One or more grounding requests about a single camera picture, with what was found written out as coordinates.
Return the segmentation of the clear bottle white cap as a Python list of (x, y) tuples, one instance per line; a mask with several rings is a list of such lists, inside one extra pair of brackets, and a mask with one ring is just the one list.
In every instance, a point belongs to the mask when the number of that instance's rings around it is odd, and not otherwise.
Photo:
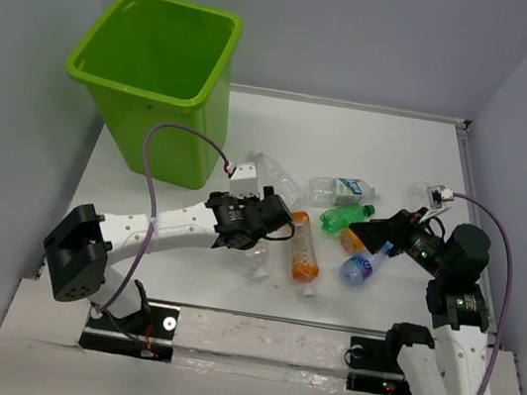
[(268, 259), (269, 248), (265, 240), (244, 251), (247, 277), (252, 281), (265, 280), (269, 276)]

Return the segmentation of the clear crushed bottle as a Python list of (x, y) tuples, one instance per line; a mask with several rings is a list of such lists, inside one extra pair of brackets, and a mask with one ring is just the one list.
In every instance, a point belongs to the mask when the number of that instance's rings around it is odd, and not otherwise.
[(306, 204), (306, 195), (280, 163), (263, 152), (255, 153), (253, 162), (262, 186), (271, 186), (291, 212), (301, 211)]

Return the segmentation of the clear bottle blue cap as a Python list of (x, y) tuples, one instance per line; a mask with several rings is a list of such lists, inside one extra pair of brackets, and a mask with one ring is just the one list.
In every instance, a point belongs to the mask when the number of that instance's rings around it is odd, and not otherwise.
[(427, 189), (430, 187), (428, 182), (416, 181), (406, 188), (405, 207), (408, 211), (418, 211), (422, 207), (429, 206)]

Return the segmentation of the tall orange capped bottle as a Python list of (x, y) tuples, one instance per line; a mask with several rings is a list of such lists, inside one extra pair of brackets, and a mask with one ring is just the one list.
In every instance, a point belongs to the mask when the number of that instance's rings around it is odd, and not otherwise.
[(292, 213), (294, 235), (290, 239), (290, 275), (302, 297), (315, 295), (314, 281), (319, 274), (310, 216), (305, 211)]

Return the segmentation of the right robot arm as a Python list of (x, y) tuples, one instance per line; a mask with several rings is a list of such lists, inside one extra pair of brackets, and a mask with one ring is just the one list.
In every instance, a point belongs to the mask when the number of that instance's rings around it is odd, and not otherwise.
[(432, 326), (394, 324), (380, 345), (380, 360), (402, 371), (411, 395), (492, 395), (498, 352), (487, 347), (488, 309), (477, 283), (491, 242), (471, 224), (456, 226), (447, 239), (438, 237), (423, 221), (425, 214), (401, 210), (349, 226), (373, 254), (407, 254), (431, 275), (425, 297)]

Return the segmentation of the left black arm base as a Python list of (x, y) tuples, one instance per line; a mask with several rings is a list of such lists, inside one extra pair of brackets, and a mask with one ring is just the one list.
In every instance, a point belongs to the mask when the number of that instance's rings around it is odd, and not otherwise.
[(170, 362), (179, 309), (151, 304), (143, 283), (137, 279), (134, 283), (141, 299), (140, 310), (122, 319), (108, 312), (98, 318), (88, 317), (79, 345), (87, 350)]

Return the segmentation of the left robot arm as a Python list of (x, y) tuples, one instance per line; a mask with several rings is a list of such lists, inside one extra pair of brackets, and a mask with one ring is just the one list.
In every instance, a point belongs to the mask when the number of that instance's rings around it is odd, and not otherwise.
[(44, 240), (52, 295), (58, 303), (84, 300), (123, 331), (152, 318), (143, 282), (130, 269), (148, 253), (181, 248), (248, 250), (295, 228), (289, 209), (270, 186), (263, 197), (212, 192), (208, 199), (157, 214), (100, 214), (92, 204), (72, 209)]

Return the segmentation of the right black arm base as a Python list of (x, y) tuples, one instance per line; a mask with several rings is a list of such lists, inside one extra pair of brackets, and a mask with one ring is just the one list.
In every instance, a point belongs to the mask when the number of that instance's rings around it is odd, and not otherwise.
[(402, 347), (415, 345), (435, 347), (430, 331), (412, 323), (396, 323), (384, 337), (351, 337), (343, 358), (350, 369), (347, 388), (374, 395), (412, 395), (397, 357)]

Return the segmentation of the green plastic bin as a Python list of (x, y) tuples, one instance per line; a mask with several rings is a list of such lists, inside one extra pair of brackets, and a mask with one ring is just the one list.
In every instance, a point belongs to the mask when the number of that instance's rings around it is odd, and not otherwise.
[(114, 0), (65, 61), (133, 172), (199, 189), (228, 135), (232, 12), (184, 0)]

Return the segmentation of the small orange bottle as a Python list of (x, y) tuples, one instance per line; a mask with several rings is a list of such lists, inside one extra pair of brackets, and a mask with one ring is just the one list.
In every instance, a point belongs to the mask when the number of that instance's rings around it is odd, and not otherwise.
[(348, 254), (355, 254), (359, 250), (365, 248), (363, 241), (350, 228), (344, 229), (340, 232), (340, 243), (343, 249)]

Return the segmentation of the blue water bottle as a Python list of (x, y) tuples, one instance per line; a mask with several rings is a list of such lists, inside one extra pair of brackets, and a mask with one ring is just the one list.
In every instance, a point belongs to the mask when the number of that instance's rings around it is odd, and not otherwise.
[(340, 280), (346, 286), (360, 286), (379, 270), (392, 249), (393, 244), (386, 242), (377, 253), (369, 251), (366, 247), (356, 251), (340, 266)]

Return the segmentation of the green plastic bottle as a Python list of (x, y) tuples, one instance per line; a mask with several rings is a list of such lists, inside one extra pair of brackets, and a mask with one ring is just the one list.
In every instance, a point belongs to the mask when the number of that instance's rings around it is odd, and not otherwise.
[(338, 233), (352, 223), (360, 223), (374, 215), (375, 206), (371, 204), (349, 204), (331, 208), (320, 216), (321, 228), (325, 233)]

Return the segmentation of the clear bottle green blue label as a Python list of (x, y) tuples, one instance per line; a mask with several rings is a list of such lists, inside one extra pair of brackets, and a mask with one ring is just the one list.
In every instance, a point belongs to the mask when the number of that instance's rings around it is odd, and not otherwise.
[(309, 180), (308, 197), (313, 206), (361, 205), (374, 199), (375, 189), (361, 179), (314, 176)]

